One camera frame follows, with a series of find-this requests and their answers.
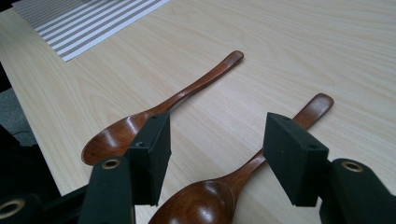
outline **screw hole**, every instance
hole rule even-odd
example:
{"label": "screw hole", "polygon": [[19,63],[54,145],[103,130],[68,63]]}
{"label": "screw hole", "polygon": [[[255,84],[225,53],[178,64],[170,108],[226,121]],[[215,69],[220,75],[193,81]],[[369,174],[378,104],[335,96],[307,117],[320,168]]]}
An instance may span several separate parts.
{"label": "screw hole", "polygon": [[17,214],[24,205],[25,201],[23,199],[15,199],[7,203],[0,204],[0,219]]}
{"label": "screw hole", "polygon": [[119,165],[120,165],[120,160],[110,159],[110,160],[104,161],[102,163],[102,168],[104,168],[106,170],[110,170],[110,169],[116,168]]}
{"label": "screw hole", "polygon": [[359,173],[359,172],[363,171],[363,168],[360,165],[358,165],[356,162],[353,162],[353,161],[344,161],[342,163],[342,165],[344,166],[344,168],[346,168],[347,170],[352,171],[352,172]]}

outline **spoon handle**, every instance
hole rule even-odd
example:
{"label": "spoon handle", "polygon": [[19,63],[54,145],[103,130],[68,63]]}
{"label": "spoon handle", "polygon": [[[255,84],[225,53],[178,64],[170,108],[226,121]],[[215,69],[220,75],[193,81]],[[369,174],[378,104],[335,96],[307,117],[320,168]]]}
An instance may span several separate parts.
{"label": "spoon handle", "polygon": [[[324,93],[319,93],[293,118],[293,120],[308,130],[332,108],[333,104],[334,100],[332,97]],[[232,191],[234,198],[237,200],[242,187],[244,187],[250,176],[265,164],[265,162],[266,159],[262,155],[262,149],[260,149],[259,152],[242,167],[219,178],[218,181],[227,185]]]}
{"label": "spoon handle", "polygon": [[228,71],[239,64],[244,58],[244,53],[239,50],[235,50],[230,53],[221,63],[216,65],[212,70],[200,77],[198,80],[190,84],[190,86],[176,93],[161,104],[151,108],[148,112],[150,114],[159,114],[165,111],[169,111],[174,105],[188,96],[195,94],[202,90],[206,86],[212,84],[220,77],[224,76]]}

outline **gray fabric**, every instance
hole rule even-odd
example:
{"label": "gray fabric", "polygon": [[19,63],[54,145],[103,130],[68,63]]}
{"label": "gray fabric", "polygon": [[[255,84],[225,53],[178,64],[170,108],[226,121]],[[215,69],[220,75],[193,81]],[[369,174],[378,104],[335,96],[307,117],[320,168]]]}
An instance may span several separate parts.
{"label": "gray fabric", "polygon": [[0,124],[20,141],[21,146],[37,144],[12,88],[0,92]]}

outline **gray and white striped cloth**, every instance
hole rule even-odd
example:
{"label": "gray and white striped cloth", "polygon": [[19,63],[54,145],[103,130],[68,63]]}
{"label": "gray and white striped cloth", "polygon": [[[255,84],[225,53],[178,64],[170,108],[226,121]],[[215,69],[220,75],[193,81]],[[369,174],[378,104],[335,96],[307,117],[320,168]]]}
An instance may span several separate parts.
{"label": "gray and white striped cloth", "polygon": [[12,6],[65,61],[169,0],[22,0]]}

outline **wood grain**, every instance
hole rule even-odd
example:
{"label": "wood grain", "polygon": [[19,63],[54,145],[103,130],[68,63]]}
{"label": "wood grain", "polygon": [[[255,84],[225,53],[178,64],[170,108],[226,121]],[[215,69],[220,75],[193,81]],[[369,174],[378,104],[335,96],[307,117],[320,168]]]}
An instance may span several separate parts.
{"label": "wood grain", "polygon": [[[293,114],[317,92],[337,102],[310,131],[330,160],[363,162],[396,194],[395,11],[389,0],[170,1],[64,63],[10,9],[0,13],[0,61],[62,194],[87,183],[91,167],[80,154],[93,136],[233,49],[245,53],[243,64],[172,114],[160,205],[241,166],[262,146],[267,112]],[[238,204],[233,223],[319,223],[318,207],[291,206],[270,169]],[[137,206],[137,223],[157,209]]]}

